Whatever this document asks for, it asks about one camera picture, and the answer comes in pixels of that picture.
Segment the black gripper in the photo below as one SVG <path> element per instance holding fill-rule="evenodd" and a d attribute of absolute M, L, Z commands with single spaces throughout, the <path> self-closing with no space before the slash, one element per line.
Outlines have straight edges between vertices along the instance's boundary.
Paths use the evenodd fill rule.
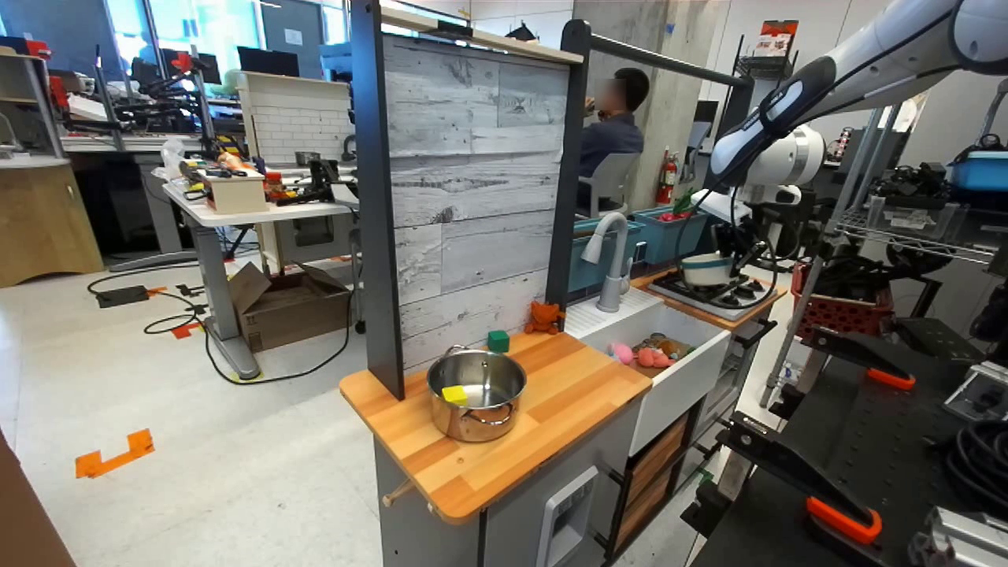
<path fill-rule="evenodd" d="M 741 184 L 735 193 L 735 231 L 746 262 L 776 253 L 793 259 L 810 197 L 799 184 Z"/>

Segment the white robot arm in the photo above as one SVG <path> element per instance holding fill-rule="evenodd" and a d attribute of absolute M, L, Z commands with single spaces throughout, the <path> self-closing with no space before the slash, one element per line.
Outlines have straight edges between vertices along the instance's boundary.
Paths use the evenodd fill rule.
<path fill-rule="evenodd" d="M 892 0 L 735 123 L 713 149 L 709 177 L 752 193 L 810 181 L 826 158 L 810 120 L 902 102 L 956 68 L 1008 73 L 1008 0 Z M 699 189 L 696 200 L 715 221 L 717 254 L 743 263 L 758 241 L 752 211 L 722 189 Z"/>

